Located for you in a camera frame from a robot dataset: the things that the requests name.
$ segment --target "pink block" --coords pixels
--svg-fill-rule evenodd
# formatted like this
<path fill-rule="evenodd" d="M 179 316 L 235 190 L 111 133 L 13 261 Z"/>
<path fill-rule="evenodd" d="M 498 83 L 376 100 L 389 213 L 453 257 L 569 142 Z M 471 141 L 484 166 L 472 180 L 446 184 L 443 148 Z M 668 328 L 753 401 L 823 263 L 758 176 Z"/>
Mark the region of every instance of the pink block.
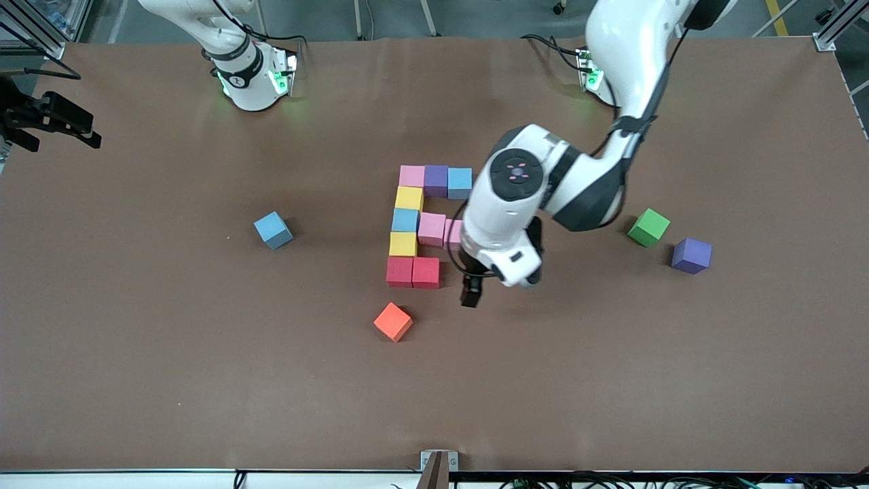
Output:
<path fill-rule="evenodd" d="M 443 214 L 420 214 L 420 228 L 416 236 L 420 245 L 443 246 L 443 225 L 447 222 L 447 216 Z"/>
<path fill-rule="evenodd" d="M 403 164 L 398 174 L 398 185 L 401 187 L 419 187 L 425 184 L 426 167 Z"/>
<path fill-rule="evenodd" d="M 461 219 L 455 221 L 452 236 L 447 236 L 447 233 L 449 233 L 449 224 L 452 222 L 453 219 L 447 219 L 443 225 L 443 248 L 446 250 L 449 245 L 451 249 L 458 251 L 459 243 L 461 242 Z"/>

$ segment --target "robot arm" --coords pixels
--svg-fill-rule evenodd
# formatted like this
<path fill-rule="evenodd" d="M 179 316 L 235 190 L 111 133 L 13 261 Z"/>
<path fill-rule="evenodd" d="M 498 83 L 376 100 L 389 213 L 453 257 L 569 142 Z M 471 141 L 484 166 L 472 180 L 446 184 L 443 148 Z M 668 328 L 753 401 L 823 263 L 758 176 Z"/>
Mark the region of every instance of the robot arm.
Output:
<path fill-rule="evenodd" d="M 229 20 L 254 0 L 139 0 L 142 7 L 190 34 L 215 64 L 223 92 L 245 111 L 261 111 L 288 95 L 296 55 L 254 40 Z"/>
<path fill-rule="evenodd" d="M 611 223 L 625 198 L 634 154 L 655 119 L 676 26 L 705 29 L 736 0 L 598 0 L 586 39 L 620 107 L 599 157 L 592 157 L 538 125 L 509 131 L 492 149 L 464 214 L 460 259 L 462 305 L 476 307 L 481 279 L 534 285 L 541 278 L 538 209 L 570 231 Z"/>

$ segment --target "purple cube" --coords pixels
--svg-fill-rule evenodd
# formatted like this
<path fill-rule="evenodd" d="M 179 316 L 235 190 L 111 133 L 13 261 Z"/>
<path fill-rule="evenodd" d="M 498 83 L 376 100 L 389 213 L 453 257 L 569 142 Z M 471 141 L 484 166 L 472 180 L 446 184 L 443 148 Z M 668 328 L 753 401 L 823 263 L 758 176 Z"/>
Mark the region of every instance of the purple cube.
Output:
<path fill-rule="evenodd" d="M 673 262 L 670 264 L 676 270 L 692 275 L 709 268 L 712 257 L 712 245 L 694 238 L 685 238 L 673 250 Z"/>
<path fill-rule="evenodd" d="M 423 193 L 429 197 L 447 196 L 449 181 L 449 167 L 440 164 L 427 164 Z"/>

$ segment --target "toy block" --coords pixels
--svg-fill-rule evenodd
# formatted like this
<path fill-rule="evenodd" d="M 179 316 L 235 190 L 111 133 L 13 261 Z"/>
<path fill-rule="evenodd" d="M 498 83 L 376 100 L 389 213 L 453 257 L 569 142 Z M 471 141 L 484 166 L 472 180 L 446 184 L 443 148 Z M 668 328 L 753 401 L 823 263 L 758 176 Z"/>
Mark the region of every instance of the toy block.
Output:
<path fill-rule="evenodd" d="M 446 197 L 449 167 L 445 164 L 426 165 L 425 191 L 429 197 Z"/>
<path fill-rule="evenodd" d="M 420 212 L 411 209 L 393 209 L 392 231 L 416 232 L 420 225 Z"/>
<path fill-rule="evenodd" d="M 277 250 L 293 239 L 293 233 L 289 232 L 287 224 L 283 222 L 281 216 L 277 212 L 268 214 L 254 223 L 256 231 L 260 233 L 260 238 L 272 250 Z"/>
<path fill-rule="evenodd" d="M 453 233 L 449 234 L 449 226 L 453 222 Z M 457 221 L 447 219 L 443 225 L 443 249 L 458 251 L 459 243 L 461 243 L 461 219 Z"/>
<path fill-rule="evenodd" d="M 465 200 L 471 197 L 474 173 L 470 168 L 450 168 L 447 177 L 447 198 Z"/>
<path fill-rule="evenodd" d="M 664 231 L 669 225 L 670 221 L 667 218 L 651 209 L 646 209 L 637 218 L 637 222 L 634 223 L 631 231 L 627 232 L 627 235 L 648 248 L 657 243 L 661 236 L 664 236 Z"/>
<path fill-rule="evenodd" d="M 443 225 L 447 216 L 423 212 L 420 215 L 420 230 L 416 233 L 420 245 L 443 246 Z"/>
<path fill-rule="evenodd" d="M 386 283 L 390 287 L 413 287 L 414 259 L 411 257 L 389 257 L 386 263 Z"/>
<path fill-rule="evenodd" d="M 389 256 L 390 257 L 415 257 L 416 256 L 416 233 L 415 232 L 390 232 L 389 233 Z"/>
<path fill-rule="evenodd" d="M 425 166 L 411 166 L 407 164 L 401 166 L 401 170 L 398 173 L 398 185 L 402 187 L 422 188 L 425 186 L 425 181 Z"/>
<path fill-rule="evenodd" d="M 676 270 L 696 275 L 709 268 L 712 258 L 712 245 L 698 239 L 685 238 L 673 250 L 670 266 Z"/>
<path fill-rule="evenodd" d="M 441 261 L 437 258 L 414 257 L 415 289 L 441 288 Z"/>
<path fill-rule="evenodd" d="M 398 187 L 398 192 L 395 193 L 395 208 L 422 211 L 422 189 Z"/>
<path fill-rule="evenodd" d="M 375 326 L 389 339 L 398 343 L 398 340 L 408 332 L 410 326 L 414 323 L 413 319 L 408 316 L 405 311 L 402 311 L 397 305 L 389 303 L 386 309 L 381 312 L 381 315 L 375 319 Z"/>

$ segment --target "metal bracket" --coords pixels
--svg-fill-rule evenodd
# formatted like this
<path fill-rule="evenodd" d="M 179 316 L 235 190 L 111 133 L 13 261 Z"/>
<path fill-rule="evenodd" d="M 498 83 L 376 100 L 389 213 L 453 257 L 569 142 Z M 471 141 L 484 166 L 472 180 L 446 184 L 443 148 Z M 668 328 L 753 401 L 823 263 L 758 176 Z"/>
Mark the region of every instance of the metal bracket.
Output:
<path fill-rule="evenodd" d="M 459 453 L 455 450 L 425 450 L 423 452 L 420 452 L 421 471 L 425 470 L 428 459 L 437 452 L 444 452 L 444 454 L 447 456 L 447 467 L 449 467 L 450 472 L 459 471 Z"/>
<path fill-rule="evenodd" d="M 830 42 L 829 44 L 822 44 L 820 39 L 818 38 L 818 33 L 814 32 L 812 34 L 812 41 L 815 44 L 815 50 L 817 52 L 832 52 L 836 51 L 836 43 Z"/>

